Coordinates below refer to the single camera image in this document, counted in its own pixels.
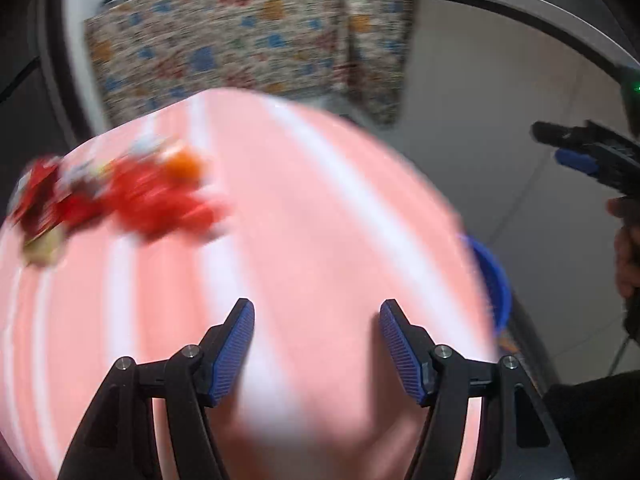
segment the human hand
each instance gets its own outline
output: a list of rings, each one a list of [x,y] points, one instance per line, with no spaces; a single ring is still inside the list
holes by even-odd
[[[636,221],[640,202],[626,197],[613,198],[607,201],[607,212],[627,221],[630,218],[634,220],[631,226],[620,228],[614,241],[616,288],[620,296],[627,300],[640,287],[640,261],[635,258],[636,254],[640,254],[640,222]]]

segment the red snack package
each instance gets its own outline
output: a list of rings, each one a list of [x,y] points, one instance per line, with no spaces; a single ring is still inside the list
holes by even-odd
[[[73,192],[60,199],[56,207],[60,221],[64,222],[70,231],[104,214],[104,205],[101,200],[82,192]]]
[[[204,235],[225,215],[222,204],[196,197],[191,186],[176,182],[157,164],[129,158],[114,164],[103,200],[125,228],[147,237],[178,228]]]
[[[10,200],[9,216],[28,238],[36,237],[60,222],[54,200],[60,174],[60,158],[37,158],[18,181]]]

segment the person's arm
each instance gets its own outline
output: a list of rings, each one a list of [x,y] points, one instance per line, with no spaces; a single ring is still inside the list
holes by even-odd
[[[607,211],[617,218],[628,216],[630,207],[640,210],[640,202],[628,198],[614,198],[607,202]],[[614,248],[616,287],[620,296],[628,299],[633,295],[634,289],[640,287],[640,264],[634,260],[634,253],[640,252],[640,224],[620,228],[614,240]]]

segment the metal screw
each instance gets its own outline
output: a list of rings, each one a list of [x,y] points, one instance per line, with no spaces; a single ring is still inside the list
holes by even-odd
[[[198,352],[200,352],[200,347],[198,345],[187,345],[181,351],[182,355],[188,357],[189,359],[196,357]]]
[[[518,360],[512,355],[507,355],[502,358],[502,364],[509,370],[515,370],[518,367]]]
[[[434,349],[434,352],[436,352],[436,355],[438,357],[441,357],[443,359],[447,359],[451,357],[451,355],[453,354],[453,350],[447,345],[436,346],[436,348]]]
[[[116,368],[118,370],[126,370],[133,364],[133,359],[131,357],[121,357],[116,361]]]

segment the orange object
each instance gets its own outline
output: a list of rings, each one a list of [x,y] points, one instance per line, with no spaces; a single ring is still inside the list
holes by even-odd
[[[200,158],[180,145],[171,146],[162,154],[162,166],[170,178],[180,182],[197,185],[202,178]]]

